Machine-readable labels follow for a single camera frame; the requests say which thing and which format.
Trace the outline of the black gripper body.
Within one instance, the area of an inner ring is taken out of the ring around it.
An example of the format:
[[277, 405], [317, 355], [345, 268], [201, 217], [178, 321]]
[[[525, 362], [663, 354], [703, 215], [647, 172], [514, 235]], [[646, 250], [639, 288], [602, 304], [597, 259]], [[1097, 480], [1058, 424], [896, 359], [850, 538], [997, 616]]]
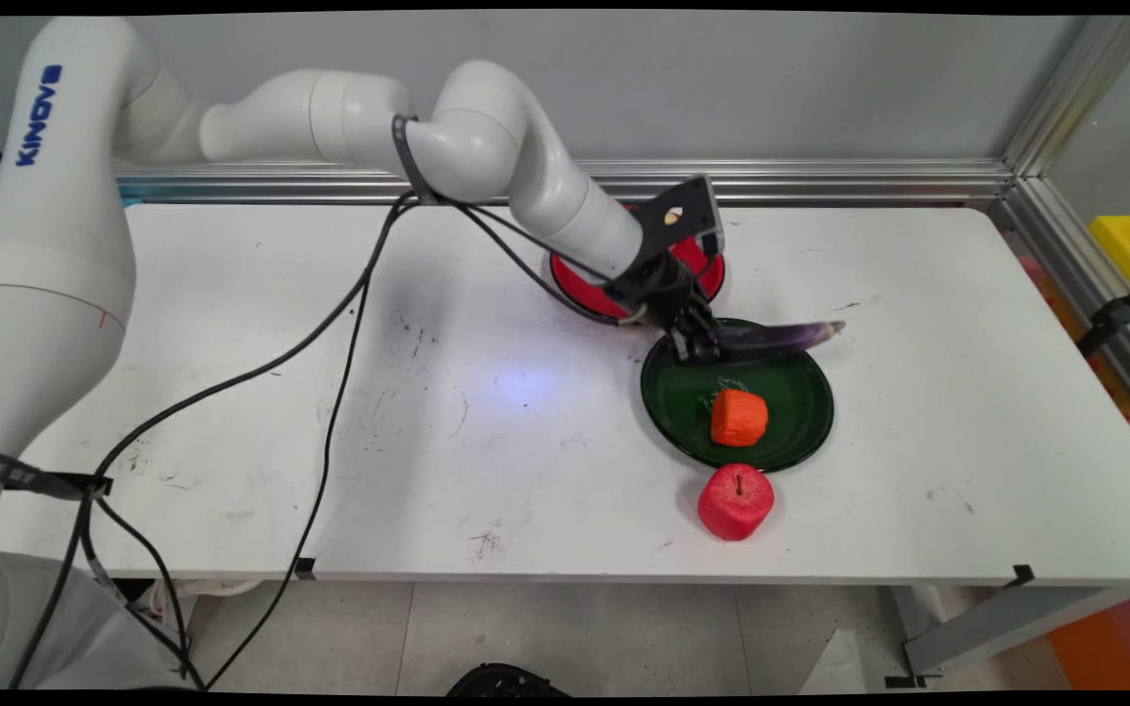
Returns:
[[699, 282], [718, 270], [718, 253], [702, 253], [692, 268], [667, 249], [631, 268], [611, 282], [611, 300], [624, 312], [616, 325], [651, 325], [664, 331], [709, 331], [716, 326], [709, 287]]

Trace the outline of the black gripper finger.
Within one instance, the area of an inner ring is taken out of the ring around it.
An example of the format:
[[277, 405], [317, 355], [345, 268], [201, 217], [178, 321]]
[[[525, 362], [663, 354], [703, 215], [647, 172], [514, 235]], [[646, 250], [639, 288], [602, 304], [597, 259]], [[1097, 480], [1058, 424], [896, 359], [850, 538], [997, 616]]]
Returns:
[[721, 359], [722, 350], [718, 340], [718, 321], [709, 307], [693, 307], [693, 361], [695, 365], [712, 365]]
[[671, 339], [673, 358], [679, 365], [695, 365], [698, 361], [696, 340], [699, 335], [699, 322], [692, 316], [678, 316], [667, 328], [667, 335]]

